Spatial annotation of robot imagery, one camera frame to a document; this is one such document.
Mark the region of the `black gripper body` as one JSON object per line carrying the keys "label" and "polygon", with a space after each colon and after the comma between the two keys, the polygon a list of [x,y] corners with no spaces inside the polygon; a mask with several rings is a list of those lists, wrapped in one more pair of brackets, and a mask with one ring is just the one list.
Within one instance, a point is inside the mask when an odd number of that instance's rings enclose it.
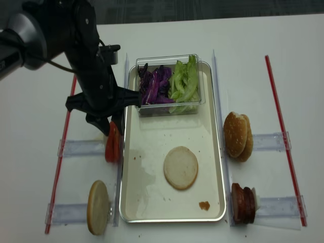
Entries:
{"label": "black gripper body", "polygon": [[106,65],[99,48],[93,57],[80,54],[73,60],[77,81],[82,92],[69,96],[68,111],[79,110],[96,117],[110,117],[127,106],[141,106],[141,94],[117,85],[112,65]]}

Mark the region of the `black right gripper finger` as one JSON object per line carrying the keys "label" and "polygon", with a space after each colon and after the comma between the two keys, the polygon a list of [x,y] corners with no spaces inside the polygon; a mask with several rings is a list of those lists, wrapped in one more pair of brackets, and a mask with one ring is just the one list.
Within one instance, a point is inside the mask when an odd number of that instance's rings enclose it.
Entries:
{"label": "black right gripper finger", "polygon": [[115,114],[112,115],[111,121],[114,122],[114,124],[116,125],[119,134],[123,136],[125,131],[125,112],[117,111]]}

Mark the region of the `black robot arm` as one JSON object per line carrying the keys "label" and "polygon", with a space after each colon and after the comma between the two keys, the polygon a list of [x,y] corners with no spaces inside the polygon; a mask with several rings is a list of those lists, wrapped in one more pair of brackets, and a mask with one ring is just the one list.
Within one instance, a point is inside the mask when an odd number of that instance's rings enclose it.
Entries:
{"label": "black robot arm", "polygon": [[1,32],[1,77],[19,67],[36,70],[65,54],[82,92],[66,100],[68,111],[79,110],[86,121],[108,135],[124,132],[124,110],[140,106],[139,92],[119,87],[112,66],[119,45],[99,38],[94,7],[88,1],[25,2]]}

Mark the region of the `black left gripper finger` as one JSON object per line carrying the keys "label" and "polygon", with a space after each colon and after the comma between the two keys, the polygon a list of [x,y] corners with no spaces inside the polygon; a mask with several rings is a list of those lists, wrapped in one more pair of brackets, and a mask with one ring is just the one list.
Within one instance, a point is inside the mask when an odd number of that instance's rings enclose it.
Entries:
{"label": "black left gripper finger", "polygon": [[110,125],[106,117],[86,115],[86,122],[98,128],[105,136],[109,135]]}

